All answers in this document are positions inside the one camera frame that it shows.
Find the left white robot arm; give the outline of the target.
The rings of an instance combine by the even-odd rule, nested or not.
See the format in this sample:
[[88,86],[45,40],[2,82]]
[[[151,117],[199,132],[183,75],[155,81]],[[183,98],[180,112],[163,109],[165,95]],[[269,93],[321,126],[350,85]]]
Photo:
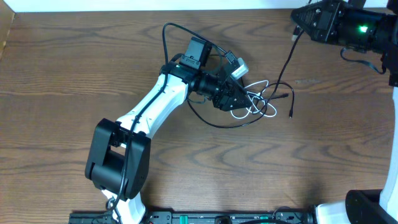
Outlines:
[[191,38],[188,49],[165,61],[153,89],[116,121],[95,127],[85,177],[107,197],[104,220],[140,223],[146,213],[140,191],[149,171],[152,138],[170,113],[195,92],[221,111],[247,108],[251,101],[238,79],[248,72],[231,51],[215,74],[203,70],[215,45]]

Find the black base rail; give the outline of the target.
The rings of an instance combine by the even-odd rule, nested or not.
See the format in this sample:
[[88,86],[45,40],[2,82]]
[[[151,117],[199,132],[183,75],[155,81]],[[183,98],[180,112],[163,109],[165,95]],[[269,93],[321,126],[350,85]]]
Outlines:
[[[316,224],[315,214],[299,209],[279,208],[265,213],[180,213],[180,212],[147,212],[140,224],[217,224],[217,223],[296,223]],[[101,224],[117,223],[109,212],[71,213],[68,224]]]

